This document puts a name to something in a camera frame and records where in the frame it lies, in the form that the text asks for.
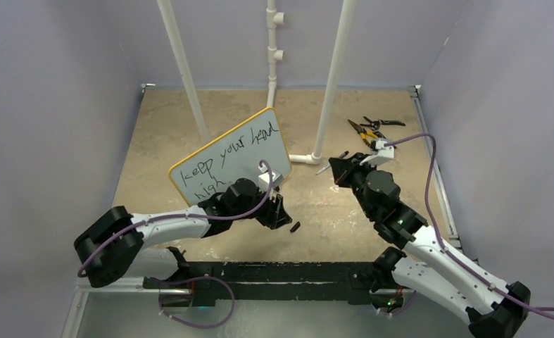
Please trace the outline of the black marker cap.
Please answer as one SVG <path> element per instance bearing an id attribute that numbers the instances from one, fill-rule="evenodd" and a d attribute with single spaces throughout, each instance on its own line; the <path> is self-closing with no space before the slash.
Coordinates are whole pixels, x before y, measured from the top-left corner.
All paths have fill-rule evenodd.
<path id="1" fill-rule="evenodd" d="M 295 225 L 289 230 L 290 233 L 293 233 L 295 231 L 297 231 L 297 229 L 301 226 L 301 223 L 300 222 L 297 222 L 295 223 Z"/>

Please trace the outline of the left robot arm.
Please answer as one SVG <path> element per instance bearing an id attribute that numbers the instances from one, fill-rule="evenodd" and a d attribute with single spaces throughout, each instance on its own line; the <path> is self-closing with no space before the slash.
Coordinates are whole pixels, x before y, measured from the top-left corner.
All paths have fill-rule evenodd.
<path id="1" fill-rule="evenodd" d="M 228 231 L 237 220 L 256 220 L 276 230 L 292 223 L 284 198 L 241 178 L 224 192 L 186 209 L 167 213 L 129 213 L 124 206 L 107 210 L 74 241 L 81 262 L 77 275 L 93 288 L 123 277 L 139 253 L 179 239 L 202 239 Z"/>

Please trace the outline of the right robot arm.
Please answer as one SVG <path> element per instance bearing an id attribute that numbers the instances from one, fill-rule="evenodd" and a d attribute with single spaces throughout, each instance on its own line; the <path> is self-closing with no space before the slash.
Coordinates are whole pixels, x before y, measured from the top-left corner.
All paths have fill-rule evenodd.
<path id="1" fill-rule="evenodd" d="M 351 189 L 389 247 L 373 268 L 375 281 L 414 289 L 464 321 L 473 337 L 514 337 L 528 312 L 530 290 L 486 271 L 443 239 L 437 227 L 401 201 L 391 173 L 367 155 L 330 158 L 335 184 Z"/>

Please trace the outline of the yellow framed whiteboard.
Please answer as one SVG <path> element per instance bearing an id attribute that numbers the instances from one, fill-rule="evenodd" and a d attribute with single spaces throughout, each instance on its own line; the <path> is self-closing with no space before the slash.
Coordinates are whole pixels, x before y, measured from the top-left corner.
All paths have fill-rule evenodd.
<path id="1" fill-rule="evenodd" d="M 192 206 L 224 192 L 239 178 L 257 182 L 262 160 L 282 177 L 291 174 L 282 127 L 272 107 L 252 115 L 178 161 L 168 175 L 185 203 Z"/>

